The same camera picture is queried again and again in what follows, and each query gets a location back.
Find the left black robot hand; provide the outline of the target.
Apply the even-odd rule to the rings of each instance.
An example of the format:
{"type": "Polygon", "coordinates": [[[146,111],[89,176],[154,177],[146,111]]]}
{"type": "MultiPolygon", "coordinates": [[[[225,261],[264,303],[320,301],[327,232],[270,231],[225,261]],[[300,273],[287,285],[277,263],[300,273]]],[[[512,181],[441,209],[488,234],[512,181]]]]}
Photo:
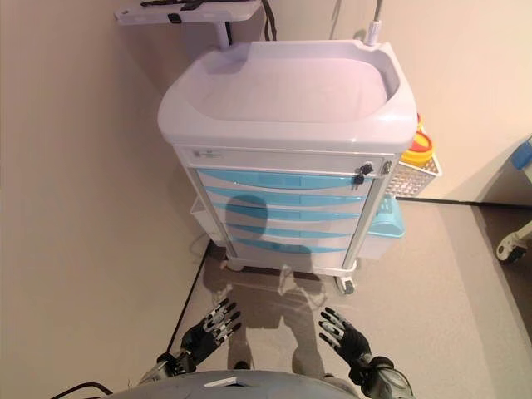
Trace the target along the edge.
{"type": "Polygon", "coordinates": [[[212,355],[240,327],[237,303],[225,298],[182,337],[180,348],[195,366],[212,355]]]}

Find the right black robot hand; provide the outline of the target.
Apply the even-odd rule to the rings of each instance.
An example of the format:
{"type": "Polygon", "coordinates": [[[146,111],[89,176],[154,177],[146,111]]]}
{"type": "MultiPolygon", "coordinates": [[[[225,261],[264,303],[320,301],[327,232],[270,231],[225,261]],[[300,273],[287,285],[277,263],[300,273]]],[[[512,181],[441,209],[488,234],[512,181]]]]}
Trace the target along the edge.
{"type": "Polygon", "coordinates": [[[325,307],[320,315],[318,336],[349,366],[371,354],[366,337],[338,311],[325,307]]]}

